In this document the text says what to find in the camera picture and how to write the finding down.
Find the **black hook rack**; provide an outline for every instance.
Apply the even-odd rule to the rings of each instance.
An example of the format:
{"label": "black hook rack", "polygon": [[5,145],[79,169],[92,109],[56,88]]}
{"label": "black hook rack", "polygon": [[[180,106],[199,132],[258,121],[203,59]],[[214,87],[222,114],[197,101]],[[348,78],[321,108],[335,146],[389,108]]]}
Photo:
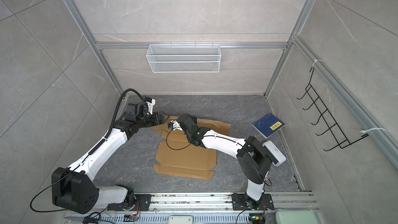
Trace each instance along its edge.
{"label": "black hook rack", "polygon": [[[324,132],[322,132],[321,134],[315,134],[315,135],[316,135],[316,136],[321,136],[321,135],[325,134],[327,131],[330,130],[331,134],[333,135],[334,139],[336,140],[337,145],[333,146],[332,148],[330,148],[330,149],[328,149],[328,150],[325,150],[325,149],[324,149],[324,151],[325,151],[325,152],[328,152],[328,151],[333,150],[333,149],[336,148],[336,147],[340,147],[341,149],[343,149],[343,148],[345,148],[345,147],[347,147],[347,146],[350,146],[350,145],[352,145],[352,144],[354,144],[354,143],[360,141],[361,139],[363,139],[363,138],[369,136],[368,134],[364,134],[364,135],[362,135],[359,139],[357,139],[357,140],[354,141],[354,142],[350,142],[350,141],[348,140],[348,138],[346,137],[346,134],[343,132],[343,130],[341,129],[341,127],[340,127],[339,124],[337,123],[336,119],[334,119],[333,115],[331,114],[331,112],[329,111],[329,109],[326,107],[326,105],[325,105],[325,103],[323,102],[323,100],[321,99],[321,97],[319,97],[319,95],[318,95],[318,93],[316,92],[315,88],[313,88],[313,86],[311,85],[312,75],[314,74],[314,68],[313,68],[313,67],[311,67],[310,73],[311,73],[311,77],[310,77],[310,81],[308,82],[308,85],[305,87],[305,94],[304,94],[301,98],[297,98],[297,99],[298,99],[298,100],[301,100],[306,94],[308,94],[308,96],[309,96],[309,97],[311,98],[311,100],[312,100],[312,104],[311,104],[307,109],[304,109],[304,108],[303,108],[303,110],[306,111],[306,110],[310,109],[310,107],[312,107],[313,105],[315,105],[316,109],[317,109],[318,112],[320,113],[320,116],[319,116],[319,118],[318,118],[318,121],[316,121],[315,124],[314,124],[314,123],[311,123],[311,124],[312,124],[312,125],[318,124],[318,123],[319,123],[319,120],[321,119],[321,117],[322,117],[322,119],[323,119],[323,120],[325,121],[325,123],[326,123],[326,126],[328,127],[327,130],[324,131]],[[311,96],[310,93],[308,92],[310,89],[312,89],[312,90],[315,92],[315,94],[316,94],[316,99],[315,99],[315,100],[312,98],[312,96]],[[319,110],[319,107],[318,107],[318,106],[316,105],[316,103],[315,103],[316,101],[321,101],[326,110],[323,111],[323,112],[321,112],[321,110]],[[333,121],[334,121],[334,124],[333,124],[333,125],[329,126],[328,122],[326,122],[326,119],[325,119],[325,117],[324,117],[324,114],[325,114],[325,113],[329,113],[329,115],[333,118]],[[345,140],[344,140],[343,142],[339,142],[339,141],[337,140],[336,136],[334,135],[334,133],[333,133],[333,131],[332,131],[332,129],[331,129],[331,128],[334,127],[334,126],[337,126],[337,127],[339,128],[339,130],[341,131],[341,133],[343,134],[343,136],[344,136],[344,138],[345,138]]]}

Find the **yellow label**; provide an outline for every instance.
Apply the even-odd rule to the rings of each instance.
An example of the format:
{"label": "yellow label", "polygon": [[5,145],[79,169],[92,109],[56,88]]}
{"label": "yellow label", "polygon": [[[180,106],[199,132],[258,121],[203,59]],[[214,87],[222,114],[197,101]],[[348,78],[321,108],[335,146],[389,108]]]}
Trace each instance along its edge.
{"label": "yellow label", "polygon": [[281,125],[282,125],[282,123],[278,121],[275,124],[273,124],[272,126],[270,126],[270,128],[272,130],[275,130],[276,128],[280,127]]}

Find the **blue book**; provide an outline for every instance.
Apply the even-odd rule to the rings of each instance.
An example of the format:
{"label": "blue book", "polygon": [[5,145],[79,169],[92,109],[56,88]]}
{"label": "blue book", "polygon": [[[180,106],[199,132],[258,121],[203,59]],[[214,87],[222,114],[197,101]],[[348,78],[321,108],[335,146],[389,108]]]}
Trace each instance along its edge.
{"label": "blue book", "polygon": [[256,130],[261,133],[265,138],[268,138],[276,131],[285,126],[285,123],[280,121],[277,117],[272,115],[271,113],[262,117],[252,124]]}

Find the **white wire basket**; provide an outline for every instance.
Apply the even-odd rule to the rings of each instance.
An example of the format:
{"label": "white wire basket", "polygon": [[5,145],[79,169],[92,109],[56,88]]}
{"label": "white wire basket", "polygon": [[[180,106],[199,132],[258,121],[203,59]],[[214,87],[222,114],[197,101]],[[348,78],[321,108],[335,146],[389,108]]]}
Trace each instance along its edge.
{"label": "white wire basket", "polygon": [[219,72],[220,45],[153,44],[147,52],[154,73]]}

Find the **brown cardboard sheet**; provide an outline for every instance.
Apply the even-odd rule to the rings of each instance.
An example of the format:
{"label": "brown cardboard sheet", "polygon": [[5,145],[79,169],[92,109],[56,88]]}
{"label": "brown cardboard sheet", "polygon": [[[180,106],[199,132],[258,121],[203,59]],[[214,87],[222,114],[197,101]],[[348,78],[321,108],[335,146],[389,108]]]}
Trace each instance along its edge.
{"label": "brown cardboard sheet", "polygon": [[[177,119],[171,116],[167,122]],[[208,119],[197,119],[199,127],[208,127],[214,131],[229,135],[231,125],[220,121],[212,121]],[[163,132],[162,138],[166,138],[170,130],[167,124],[153,127],[154,132]],[[183,131],[174,130],[167,137],[167,143],[174,149],[186,147],[189,143]],[[217,151],[213,149],[205,149],[190,145],[183,150],[170,149],[166,141],[159,144],[156,153],[156,161],[160,163],[154,164],[154,170],[163,175],[174,175],[179,177],[189,177],[195,179],[209,180],[213,175],[213,171],[209,171],[216,166]]]}

